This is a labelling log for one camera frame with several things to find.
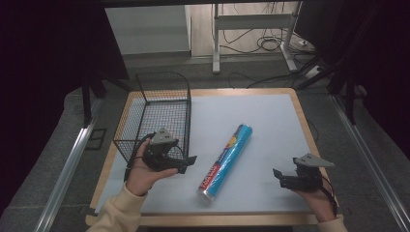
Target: wire basket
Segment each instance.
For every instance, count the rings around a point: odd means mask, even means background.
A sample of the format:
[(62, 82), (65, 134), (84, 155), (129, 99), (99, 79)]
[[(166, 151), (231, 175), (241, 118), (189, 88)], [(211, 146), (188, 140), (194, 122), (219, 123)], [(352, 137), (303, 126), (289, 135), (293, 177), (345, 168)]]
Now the wire basket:
[(190, 86), (175, 72), (150, 72), (136, 75), (137, 90), (130, 92), (114, 135), (114, 144), (126, 162), (141, 139), (165, 128), (179, 139), (168, 156), (186, 160), (190, 144)]

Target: person's right hand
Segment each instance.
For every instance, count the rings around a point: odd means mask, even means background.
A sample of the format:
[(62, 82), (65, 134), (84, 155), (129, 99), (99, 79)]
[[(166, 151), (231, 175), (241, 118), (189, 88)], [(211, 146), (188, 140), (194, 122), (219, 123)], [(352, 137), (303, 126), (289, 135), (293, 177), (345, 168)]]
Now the person's right hand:
[[(327, 181), (323, 182), (323, 187), (328, 192), (331, 192), (331, 186)], [(332, 205), (329, 202), (328, 197), (325, 195), (325, 193), (323, 193), (322, 190), (318, 189), (316, 191), (293, 191), (298, 193), (305, 199), (310, 209), (316, 215), (317, 221), (326, 222), (336, 219), (333, 213)]]
[(151, 170), (142, 160), (144, 151), (150, 139), (145, 140), (139, 147), (133, 161), (130, 176), (126, 182), (127, 189), (134, 195), (141, 196), (148, 192), (153, 184), (162, 178), (170, 177), (178, 173), (177, 168), (166, 169), (160, 172)]

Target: desk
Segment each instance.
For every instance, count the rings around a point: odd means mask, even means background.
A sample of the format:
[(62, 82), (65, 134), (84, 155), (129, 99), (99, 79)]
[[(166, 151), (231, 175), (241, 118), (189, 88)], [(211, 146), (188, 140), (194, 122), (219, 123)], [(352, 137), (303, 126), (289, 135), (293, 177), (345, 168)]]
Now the desk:
[[(297, 118), (301, 124), (303, 134), (310, 151), (318, 155), (313, 137), (309, 131), (307, 120), (304, 116), (296, 93), (292, 89), (221, 89), (221, 90), (191, 90), (193, 97), (200, 96), (251, 96), (251, 95), (289, 95), (295, 108)], [(105, 160), (102, 174), (95, 190), (90, 208), (96, 209), (103, 187), (108, 178), (111, 165), (116, 154), (116, 147), (111, 144)], [(86, 223), (93, 224), (96, 217), (87, 216)], [(253, 225), (301, 225), (314, 224), (315, 217), (309, 213), (240, 213), (240, 214), (180, 214), (180, 215), (142, 215), (141, 226), (253, 226)]]

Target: blue cylindrical package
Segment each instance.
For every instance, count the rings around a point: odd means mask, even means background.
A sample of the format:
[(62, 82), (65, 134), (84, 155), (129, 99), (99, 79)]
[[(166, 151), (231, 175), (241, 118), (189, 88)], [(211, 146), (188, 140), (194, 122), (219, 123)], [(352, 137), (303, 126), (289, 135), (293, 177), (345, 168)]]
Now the blue cylindrical package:
[(251, 134), (252, 128), (246, 124), (241, 124), (229, 139), (217, 161), (198, 188), (199, 193), (206, 199), (210, 201), (215, 199), (221, 185), (244, 150)]

